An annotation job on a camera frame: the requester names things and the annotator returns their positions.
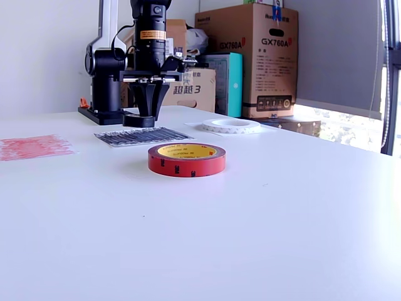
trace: double-sided tape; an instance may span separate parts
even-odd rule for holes
[[[203,129],[222,134],[253,134],[261,131],[261,124],[242,119],[212,119],[203,123]]]
[[[226,168],[226,151],[207,144],[164,144],[148,151],[149,169],[172,177],[206,177]]]

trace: black mount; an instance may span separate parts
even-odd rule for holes
[[[170,57],[158,74],[151,71],[122,71],[123,63],[114,58],[111,50],[98,50],[95,52],[94,69],[90,108],[78,108],[81,114],[99,125],[154,127],[169,90],[169,82],[182,80],[184,64],[182,60]],[[129,82],[139,115],[121,108],[121,82]]]

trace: white wall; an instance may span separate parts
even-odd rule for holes
[[[226,8],[228,6],[244,4],[243,0],[200,0],[200,11]]]
[[[199,0],[173,0],[167,17],[193,25],[198,9]],[[130,0],[119,13],[120,26],[132,24]],[[75,111],[89,98],[83,62],[97,26],[98,0],[1,1],[0,119]]]

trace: orange object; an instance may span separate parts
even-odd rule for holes
[[[80,105],[80,107],[81,107],[81,108],[90,108],[90,106],[88,105],[88,102],[86,101],[86,98],[85,98],[85,97],[82,97],[82,98],[81,98],[81,105]]]

